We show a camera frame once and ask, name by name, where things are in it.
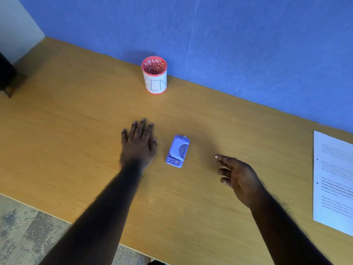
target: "forearm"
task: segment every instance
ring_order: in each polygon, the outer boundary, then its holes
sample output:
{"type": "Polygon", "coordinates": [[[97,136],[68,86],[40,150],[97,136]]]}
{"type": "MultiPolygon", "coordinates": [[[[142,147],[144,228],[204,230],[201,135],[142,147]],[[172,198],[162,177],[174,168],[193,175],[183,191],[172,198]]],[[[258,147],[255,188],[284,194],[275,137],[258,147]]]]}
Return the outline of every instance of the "forearm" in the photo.
{"type": "Polygon", "coordinates": [[[140,178],[139,163],[125,165],[41,265],[111,264],[140,178]]]}
{"type": "Polygon", "coordinates": [[[270,194],[252,215],[275,265],[331,264],[270,194]]]}

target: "hand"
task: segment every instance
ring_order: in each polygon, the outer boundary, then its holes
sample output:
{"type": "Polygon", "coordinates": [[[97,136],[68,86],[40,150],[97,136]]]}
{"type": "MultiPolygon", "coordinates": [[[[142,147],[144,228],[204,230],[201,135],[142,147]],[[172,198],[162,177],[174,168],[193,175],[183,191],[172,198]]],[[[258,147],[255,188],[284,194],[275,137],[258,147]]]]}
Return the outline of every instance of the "hand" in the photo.
{"type": "Polygon", "coordinates": [[[260,208],[269,195],[254,169],[236,158],[217,154],[217,164],[226,168],[218,169],[225,176],[221,182],[230,186],[238,199],[251,211],[260,208]]]}
{"type": "Polygon", "coordinates": [[[144,170],[156,157],[157,142],[155,137],[152,138],[153,124],[147,128],[145,126],[146,120],[142,119],[139,124],[136,121],[132,123],[129,134],[125,129],[121,131],[121,168],[131,161],[138,161],[144,170]]]}

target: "white wall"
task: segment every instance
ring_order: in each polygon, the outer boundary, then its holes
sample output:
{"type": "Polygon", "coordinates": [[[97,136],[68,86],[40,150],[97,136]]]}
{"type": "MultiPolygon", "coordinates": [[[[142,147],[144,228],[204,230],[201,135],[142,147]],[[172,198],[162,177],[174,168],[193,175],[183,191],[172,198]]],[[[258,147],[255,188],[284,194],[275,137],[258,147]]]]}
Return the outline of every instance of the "white wall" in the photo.
{"type": "Polygon", "coordinates": [[[43,38],[19,0],[0,0],[0,52],[8,61],[15,63],[43,38]]]}

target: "person's right arm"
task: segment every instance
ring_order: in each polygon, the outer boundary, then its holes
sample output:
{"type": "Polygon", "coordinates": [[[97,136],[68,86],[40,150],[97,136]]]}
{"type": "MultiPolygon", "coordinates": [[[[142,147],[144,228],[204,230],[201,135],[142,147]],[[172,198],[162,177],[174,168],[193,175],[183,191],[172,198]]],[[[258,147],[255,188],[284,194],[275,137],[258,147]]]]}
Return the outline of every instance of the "person's right arm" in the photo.
{"type": "Polygon", "coordinates": [[[267,192],[252,167],[236,158],[216,155],[221,182],[230,186],[254,217],[275,265],[332,263],[315,247],[267,192]]]}

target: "blue partition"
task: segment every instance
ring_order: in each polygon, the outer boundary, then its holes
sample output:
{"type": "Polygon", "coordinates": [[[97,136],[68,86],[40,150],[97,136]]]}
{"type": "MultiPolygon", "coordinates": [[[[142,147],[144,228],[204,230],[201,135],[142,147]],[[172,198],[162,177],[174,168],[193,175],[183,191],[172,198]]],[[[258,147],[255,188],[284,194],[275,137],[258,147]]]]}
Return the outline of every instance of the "blue partition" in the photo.
{"type": "Polygon", "coordinates": [[[353,0],[20,0],[44,34],[353,133],[353,0]]]}

